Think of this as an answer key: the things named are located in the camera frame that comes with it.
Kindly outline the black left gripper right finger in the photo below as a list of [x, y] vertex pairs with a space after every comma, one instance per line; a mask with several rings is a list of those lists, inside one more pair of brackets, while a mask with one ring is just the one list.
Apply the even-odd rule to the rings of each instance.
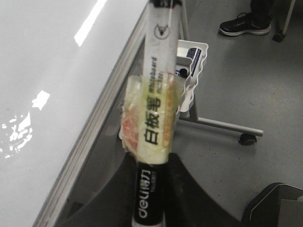
[[238, 227], [239, 221], [220, 207], [195, 181], [181, 158], [169, 154], [165, 191], [168, 227]]

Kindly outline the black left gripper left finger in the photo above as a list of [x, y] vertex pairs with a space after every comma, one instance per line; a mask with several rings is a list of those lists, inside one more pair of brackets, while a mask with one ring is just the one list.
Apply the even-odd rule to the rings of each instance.
[[98, 193], [58, 227], [130, 227], [134, 209], [136, 161], [126, 152]]

